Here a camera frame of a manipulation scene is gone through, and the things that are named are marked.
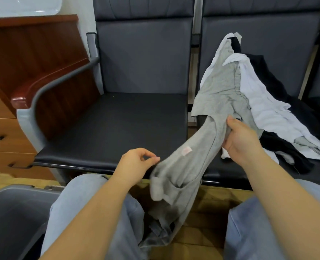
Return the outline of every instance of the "wooden floor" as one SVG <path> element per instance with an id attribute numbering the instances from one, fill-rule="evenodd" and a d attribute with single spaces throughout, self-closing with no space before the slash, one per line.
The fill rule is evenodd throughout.
<path id="1" fill-rule="evenodd" d="M 57 181 L 13 178 L 0 173 L 0 189 L 10 184 L 29 184 L 37 188 L 59 185 Z M 147 211 L 152 203 L 149 181 L 136 185 L 130 193 Z M 150 259 L 223 259 L 228 211 L 252 195 L 251 191 L 201 186 L 191 212 L 173 242 L 165 247 L 153 248 Z"/>

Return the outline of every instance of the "white wall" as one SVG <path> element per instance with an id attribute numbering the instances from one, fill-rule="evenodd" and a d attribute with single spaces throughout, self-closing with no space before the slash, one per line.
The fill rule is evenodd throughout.
<path id="1" fill-rule="evenodd" d="M 62 0 L 59 14 L 77 14 L 79 18 L 78 29 L 82 37 L 85 49 L 88 52 L 86 33 L 96 32 L 93 0 Z"/>
<path id="2" fill-rule="evenodd" d="M 195 0 L 193 23 L 193 33 L 195 34 L 201 32 L 202 1 L 203 0 Z M 93 0 L 62 0 L 62 8 L 59 14 L 78 15 L 80 36 L 82 37 L 84 46 L 88 51 L 88 43 L 86 41 L 85 34 L 87 32 L 96 32 Z"/>

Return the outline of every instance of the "forearm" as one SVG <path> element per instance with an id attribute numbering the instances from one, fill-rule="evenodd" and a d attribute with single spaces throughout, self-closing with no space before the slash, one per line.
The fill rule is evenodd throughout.
<path id="1" fill-rule="evenodd" d="M 320 202 L 266 154 L 244 170 L 291 259 L 320 259 Z"/>
<path id="2" fill-rule="evenodd" d="M 45 259 L 104 259 L 128 188 L 113 177 L 76 215 L 45 252 Z"/>

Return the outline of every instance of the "gray bin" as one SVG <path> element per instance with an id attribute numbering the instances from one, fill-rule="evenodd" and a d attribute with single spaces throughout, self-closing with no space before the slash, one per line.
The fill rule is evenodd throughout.
<path id="1" fill-rule="evenodd" d="M 29 252 L 43 237 L 59 194 L 20 184 L 0 189 L 0 260 L 31 258 Z"/>

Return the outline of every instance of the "jeans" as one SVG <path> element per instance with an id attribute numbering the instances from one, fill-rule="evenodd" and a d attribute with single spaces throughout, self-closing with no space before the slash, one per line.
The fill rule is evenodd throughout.
<path id="1" fill-rule="evenodd" d="M 41 255 L 106 181 L 103 175 L 84 174 L 67 185 L 50 209 Z M 318 184 L 300 179 L 297 182 L 320 201 Z M 147 252 L 138 246 L 143 238 L 143 217 L 141 205 L 128 194 L 106 260 L 147 259 Z M 230 210 L 224 259 L 285 259 L 266 213 L 256 197 Z"/>

